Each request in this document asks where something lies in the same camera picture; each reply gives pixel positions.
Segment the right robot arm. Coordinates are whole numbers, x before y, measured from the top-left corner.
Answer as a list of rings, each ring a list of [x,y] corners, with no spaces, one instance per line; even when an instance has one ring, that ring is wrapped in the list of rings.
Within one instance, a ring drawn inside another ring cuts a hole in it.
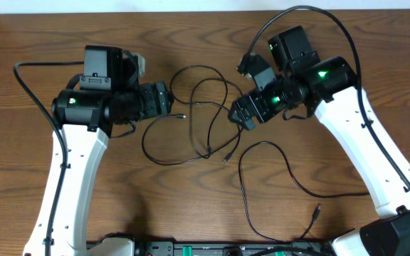
[[[340,143],[361,176],[377,221],[331,241],[336,255],[410,255],[410,163],[376,117],[344,58],[320,60],[303,28],[268,41],[275,65],[251,54],[256,86],[231,105],[228,118],[244,129],[304,105]]]

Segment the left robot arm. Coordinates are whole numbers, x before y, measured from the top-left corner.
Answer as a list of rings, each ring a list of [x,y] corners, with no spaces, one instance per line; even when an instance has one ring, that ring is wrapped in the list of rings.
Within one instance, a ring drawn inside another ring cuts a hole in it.
[[[24,255],[135,255],[130,238],[86,239],[98,167],[115,125],[171,112],[173,97],[164,82],[140,84],[145,60],[111,46],[86,46],[74,75],[41,111],[53,128],[53,153],[36,226]]]

